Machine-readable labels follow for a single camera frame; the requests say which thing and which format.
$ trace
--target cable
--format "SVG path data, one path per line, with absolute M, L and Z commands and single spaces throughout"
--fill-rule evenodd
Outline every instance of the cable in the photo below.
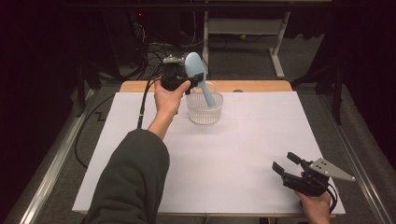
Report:
M 320 184 L 323 188 L 326 189 L 326 191 L 329 193 L 330 197 L 332 198 L 332 205 L 330 206 L 330 214 L 332 213 L 332 210 L 334 210 L 335 206 L 338 203 L 338 195 L 337 195 L 337 191 L 335 190 L 335 188 L 331 185 L 331 184 L 327 184 L 327 186 L 332 187 L 332 190 L 334 191 L 334 194 L 332 194 L 332 192 L 329 190 L 328 187 L 324 186 L 324 184 L 320 181 L 318 181 L 316 178 L 312 178 L 315 182 L 317 182 L 318 184 Z
M 201 57 L 201 59 L 202 59 L 202 61 L 204 61 L 204 63 L 206 64 L 206 67 L 207 67 L 207 75 L 208 75 L 209 77 L 206 77 L 206 79 L 207 79 L 207 80 L 210 80 L 210 79 L 212 79 L 212 76 L 210 75 L 209 64 L 207 64 L 207 62 L 205 61 L 205 59 L 204 59 L 203 57 Z
M 335 194 L 335 198 L 334 195 L 331 193 L 331 191 L 329 189 L 326 189 L 326 191 L 330 194 L 330 197 L 332 197 L 332 206 L 330 207 L 330 214 L 332 213 L 332 210 L 334 210 L 335 206 L 337 205 L 338 202 L 338 196 L 337 196 L 337 191 L 335 191 L 335 188 L 329 184 L 330 187 L 332 187 L 332 190 L 334 191 Z
M 195 11 L 192 12 L 192 15 L 194 17 L 194 36 L 192 37 L 192 41 L 190 43 L 190 46 L 194 43 L 195 40 L 195 34 L 196 34 L 196 30 L 197 30 L 197 22 L 196 22 L 196 18 L 195 18 Z
M 107 97 L 104 101 L 102 101 L 99 105 L 97 105 L 93 109 L 93 111 L 87 116 L 87 118 L 84 119 L 84 122 L 82 123 L 81 127 L 78 130 L 77 137 L 76 137 L 76 142 L 75 142 L 75 145 L 74 145 L 74 153 L 75 153 L 76 159 L 79 162 L 79 164 L 81 164 L 83 167 L 85 167 L 85 169 L 88 169 L 88 165 L 86 165 L 78 156 L 78 151 L 77 151 L 78 139 L 79 139 L 79 137 L 81 135 L 82 130 L 84 129 L 85 124 L 87 123 L 88 119 L 92 116 L 92 114 L 96 111 L 96 109 L 99 108 L 99 106 L 101 106 L 102 104 L 104 104 L 107 100 L 113 98 L 114 96 L 115 96 L 115 94 Z
M 156 82 L 156 81 L 158 81 L 158 80 L 160 80 L 160 79 L 161 79 L 160 77 L 155 78 L 155 79 L 149 84 L 148 89 L 152 86 L 152 84 L 154 84 L 154 82 Z
M 152 83 L 150 84 L 151 78 L 153 76 L 153 74 L 155 74 L 160 67 L 163 66 L 162 64 L 157 65 L 154 70 L 152 70 L 150 76 L 148 77 L 148 83 L 146 85 L 145 88 L 145 92 L 143 93 L 143 99 L 142 99 L 142 105 L 140 106 L 140 113 L 139 113 L 139 119 L 137 121 L 137 129 L 141 129 L 142 128 L 142 123 L 143 123 L 143 116 L 145 114 L 145 103 L 146 103 L 146 98 L 149 92 L 149 87 L 152 85 Z
M 157 56 L 157 57 L 152 57 L 152 58 L 148 59 L 148 64 L 149 64 L 150 60 L 154 60 L 154 59 L 160 60 L 161 63 L 163 62 L 163 58 L 156 51 L 148 51 L 148 53 L 154 54 L 155 56 Z
M 183 48 L 183 49 L 186 49 L 186 48 L 191 48 L 191 47 L 196 47 L 196 46 L 199 46 L 199 45 L 201 45 L 202 43 L 204 43 L 204 40 L 202 39 L 202 40 L 200 40 L 198 43 L 196 43 L 196 44 L 193 44 L 193 45 L 182 45 L 181 47 Z

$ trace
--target robotic hand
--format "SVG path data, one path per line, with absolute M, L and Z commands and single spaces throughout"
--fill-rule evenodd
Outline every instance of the robotic hand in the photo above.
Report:
M 355 177 L 347 174 L 340 168 L 334 166 L 329 161 L 324 159 L 318 159 L 317 161 L 306 161 L 300 159 L 294 153 L 288 153 L 288 159 L 293 161 L 294 163 L 301 164 L 303 168 L 303 176 L 299 177 L 296 175 L 291 175 L 285 173 L 285 170 L 278 165 L 276 162 L 273 162 L 273 170 L 277 172 L 283 179 L 283 185 L 299 191 L 307 196 L 318 197 L 325 191 L 328 191 L 330 196 L 332 197 L 332 207 L 330 210 L 332 211 L 337 204 L 336 192 L 335 196 L 332 195 L 328 187 L 329 178 L 339 178 L 347 181 L 355 181 Z

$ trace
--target dark green sleeve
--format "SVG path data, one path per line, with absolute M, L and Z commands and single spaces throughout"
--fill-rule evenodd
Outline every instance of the dark green sleeve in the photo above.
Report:
M 99 178 L 86 223 L 154 224 L 168 168 L 161 138 L 141 129 L 128 133 Z

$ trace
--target white table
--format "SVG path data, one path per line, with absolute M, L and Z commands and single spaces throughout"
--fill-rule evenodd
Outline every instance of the white table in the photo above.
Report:
M 185 97 L 164 142 L 170 167 L 159 213 L 239 217 L 298 217 L 299 199 L 272 170 L 276 161 L 288 173 L 300 166 L 289 151 L 308 161 L 321 157 L 305 113 L 294 91 L 223 92 L 220 121 L 192 123 Z M 122 138 L 136 127 L 141 92 L 119 92 L 108 114 L 73 211 L 88 211 L 100 174 Z M 155 115 L 150 92 L 143 128 Z M 338 202 L 333 213 L 345 209 Z

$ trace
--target hand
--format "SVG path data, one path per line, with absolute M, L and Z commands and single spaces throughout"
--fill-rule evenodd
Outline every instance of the hand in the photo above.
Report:
M 185 81 L 176 90 L 168 91 L 161 85 L 161 80 L 154 83 L 157 114 L 148 127 L 149 131 L 157 134 L 161 139 L 165 137 L 166 131 L 180 107 L 183 93 L 189 88 L 190 84 L 189 81 Z
M 303 209 L 309 224 L 329 224 L 330 223 L 330 202 L 331 198 L 327 192 L 319 197 L 306 196 L 298 191 L 294 193 L 300 197 Z

